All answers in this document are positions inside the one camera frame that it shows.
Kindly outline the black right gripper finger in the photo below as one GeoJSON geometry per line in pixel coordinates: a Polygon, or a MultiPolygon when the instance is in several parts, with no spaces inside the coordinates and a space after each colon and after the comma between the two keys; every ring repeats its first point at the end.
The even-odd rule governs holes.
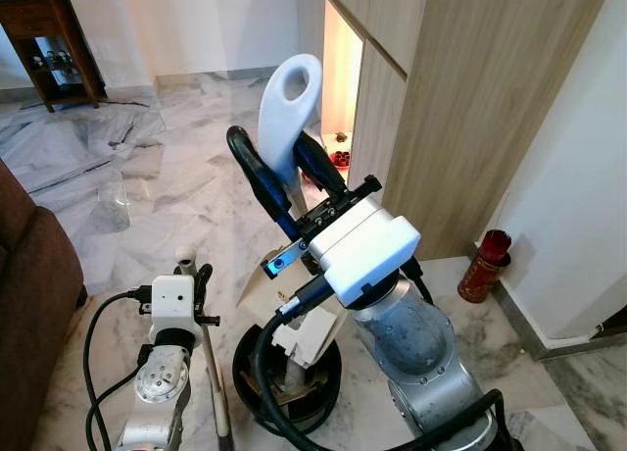
{"type": "Polygon", "coordinates": [[[297,168],[304,172],[305,177],[313,185],[326,191],[332,203],[339,203],[344,199],[348,186],[341,177],[339,169],[333,165],[325,147],[319,145],[307,132],[300,131],[292,146],[297,168]]]}
{"type": "Polygon", "coordinates": [[[246,129],[241,125],[230,125],[225,132],[225,141],[268,216],[282,228],[288,239],[292,241],[299,239],[297,222],[288,212],[292,205],[285,187],[261,159],[246,129]]]}

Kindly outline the wooden broom with white knob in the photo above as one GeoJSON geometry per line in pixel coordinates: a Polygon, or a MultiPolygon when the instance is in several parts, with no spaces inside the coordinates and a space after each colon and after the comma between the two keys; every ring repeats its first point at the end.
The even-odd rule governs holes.
{"type": "MultiPolygon", "coordinates": [[[[196,251],[191,248],[180,248],[176,250],[176,268],[177,275],[194,276],[198,269],[196,262],[196,251]]],[[[207,379],[210,384],[212,405],[214,405],[216,434],[218,442],[218,451],[236,451],[236,445],[234,445],[233,434],[231,428],[231,415],[229,415],[229,408],[227,398],[225,398],[225,392],[222,387],[222,379],[220,379],[219,370],[217,367],[216,354],[214,351],[214,345],[212,344],[212,338],[210,332],[205,326],[201,326],[202,344],[205,353],[207,379]]]]}

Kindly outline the black round bin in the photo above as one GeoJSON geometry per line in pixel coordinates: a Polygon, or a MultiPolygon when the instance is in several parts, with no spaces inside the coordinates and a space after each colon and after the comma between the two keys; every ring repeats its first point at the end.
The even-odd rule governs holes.
{"type": "MultiPolygon", "coordinates": [[[[254,353],[256,340],[261,331],[263,330],[259,326],[251,326],[239,339],[231,362],[231,380],[234,391],[245,403],[247,410],[254,415],[254,423],[277,436],[279,429],[265,414],[259,393],[255,389],[254,353]]],[[[268,345],[265,349],[265,369],[269,374],[270,388],[274,397],[279,406],[285,410],[288,420],[301,433],[309,434],[326,423],[339,398],[342,384],[339,344],[333,340],[325,356],[306,370],[305,385],[309,386],[309,393],[291,401],[286,401],[285,392],[279,391],[279,385],[285,382],[287,365],[288,356],[285,349],[278,345],[268,345]]]]}

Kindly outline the red cylindrical canister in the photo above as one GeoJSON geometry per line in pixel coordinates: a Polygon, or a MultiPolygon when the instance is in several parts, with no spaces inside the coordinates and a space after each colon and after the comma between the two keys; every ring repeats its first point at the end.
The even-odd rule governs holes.
{"type": "Polygon", "coordinates": [[[458,295],[466,302],[479,304],[488,298],[505,268],[510,266],[509,248],[513,243],[507,232],[490,228],[480,240],[473,262],[458,283],[458,295]]]}

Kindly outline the brown fabric sofa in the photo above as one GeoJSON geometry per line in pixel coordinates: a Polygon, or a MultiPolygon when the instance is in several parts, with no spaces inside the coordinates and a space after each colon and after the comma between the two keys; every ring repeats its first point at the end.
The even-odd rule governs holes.
{"type": "Polygon", "coordinates": [[[69,236],[0,161],[0,451],[28,451],[86,295],[69,236]]]}

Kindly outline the light wood wardrobe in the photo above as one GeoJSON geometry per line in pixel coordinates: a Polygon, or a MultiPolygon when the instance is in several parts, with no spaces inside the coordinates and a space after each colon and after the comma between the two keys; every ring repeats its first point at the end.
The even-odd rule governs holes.
{"type": "Polygon", "coordinates": [[[558,97],[605,0],[327,0],[362,40],[350,182],[465,257],[558,97]]]}

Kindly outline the dark wooden cabinet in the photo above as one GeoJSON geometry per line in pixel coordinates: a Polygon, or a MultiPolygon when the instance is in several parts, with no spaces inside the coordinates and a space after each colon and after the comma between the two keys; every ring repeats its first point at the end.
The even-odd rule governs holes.
{"type": "Polygon", "coordinates": [[[85,103],[98,109],[106,83],[72,0],[0,0],[0,26],[46,110],[85,103]]]}

